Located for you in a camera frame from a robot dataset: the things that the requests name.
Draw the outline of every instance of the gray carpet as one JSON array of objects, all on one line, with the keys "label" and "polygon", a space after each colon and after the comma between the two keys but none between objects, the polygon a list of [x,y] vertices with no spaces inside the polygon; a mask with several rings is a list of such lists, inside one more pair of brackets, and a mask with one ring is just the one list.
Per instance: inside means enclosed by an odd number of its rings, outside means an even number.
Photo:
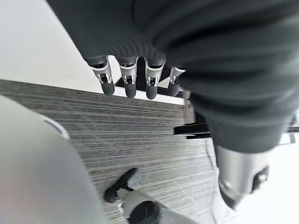
[{"label": "gray carpet", "polygon": [[[143,178],[136,188],[169,209],[201,224],[235,222],[217,189],[212,141],[172,135],[184,123],[181,105],[4,80],[0,94],[66,128],[100,200],[105,188],[137,167]],[[116,204],[105,203],[105,213],[109,224],[125,223]]]}]

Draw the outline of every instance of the robotic finger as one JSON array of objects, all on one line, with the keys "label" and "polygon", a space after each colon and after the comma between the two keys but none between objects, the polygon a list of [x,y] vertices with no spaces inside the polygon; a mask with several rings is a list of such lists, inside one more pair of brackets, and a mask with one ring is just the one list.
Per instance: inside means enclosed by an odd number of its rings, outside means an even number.
[{"label": "robotic finger", "polygon": [[121,77],[125,83],[126,95],[134,98],[136,95],[136,77],[138,57],[116,58],[120,64]]},{"label": "robotic finger", "polygon": [[162,74],[165,60],[151,60],[145,58],[146,96],[154,99],[158,91],[158,83]]},{"label": "robotic finger", "polygon": [[93,69],[95,76],[101,83],[103,92],[108,96],[113,95],[115,87],[112,80],[111,67],[108,61],[108,57],[102,57],[100,62],[98,64],[92,65],[91,68]]},{"label": "robotic finger", "polygon": [[179,83],[177,77],[186,70],[172,67],[170,71],[170,81],[168,83],[168,95],[175,97],[179,92]]}]

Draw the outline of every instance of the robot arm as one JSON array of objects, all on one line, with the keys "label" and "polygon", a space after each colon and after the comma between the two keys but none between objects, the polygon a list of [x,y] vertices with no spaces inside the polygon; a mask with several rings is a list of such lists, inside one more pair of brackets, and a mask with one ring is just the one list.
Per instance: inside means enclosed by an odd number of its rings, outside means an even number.
[{"label": "robot arm", "polygon": [[48,3],[93,68],[114,55],[186,70],[179,81],[206,117],[228,206],[267,179],[268,155],[299,107],[297,0]]}]

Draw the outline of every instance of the black foot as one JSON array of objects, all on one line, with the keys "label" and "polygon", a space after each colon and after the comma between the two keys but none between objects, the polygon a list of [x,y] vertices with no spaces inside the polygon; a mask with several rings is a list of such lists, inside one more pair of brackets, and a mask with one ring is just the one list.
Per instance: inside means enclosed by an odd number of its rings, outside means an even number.
[{"label": "black foot", "polygon": [[114,203],[118,199],[116,192],[120,188],[130,189],[134,187],[136,183],[140,181],[141,177],[142,173],[137,168],[130,169],[122,175],[115,184],[105,191],[105,201],[108,203]]},{"label": "black foot", "polygon": [[115,91],[113,82],[111,83],[104,82],[104,84],[102,84],[102,90],[107,96],[112,96]]},{"label": "black foot", "polygon": [[154,87],[153,85],[151,86],[146,86],[146,96],[148,99],[154,99],[158,93],[158,87]]},{"label": "black foot", "polygon": [[179,93],[179,84],[178,82],[175,82],[174,84],[171,84],[169,82],[168,84],[168,95],[175,97]]},{"label": "black foot", "polygon": [[134,98],[136,95],[136,83],[135,84],[132,84],[132,83],[125,84],[125,90],[126,90],[127,97]]}]

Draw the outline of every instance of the white surface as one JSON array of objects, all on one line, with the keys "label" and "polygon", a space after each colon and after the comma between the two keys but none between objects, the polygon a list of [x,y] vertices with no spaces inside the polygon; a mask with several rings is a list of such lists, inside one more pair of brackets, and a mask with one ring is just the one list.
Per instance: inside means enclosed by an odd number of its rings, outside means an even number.
[{"label": "white surface", "polygon": [[[103,93],[87,63],[44,0],[0,2],[0,79]],[[120,76],[109,57],[113,80]],[[125,96],[116,87],[116,96]],[[139,91],[136,98],[145,99]],[[155,101],[183,104],[183,100],[158,95]]]}]

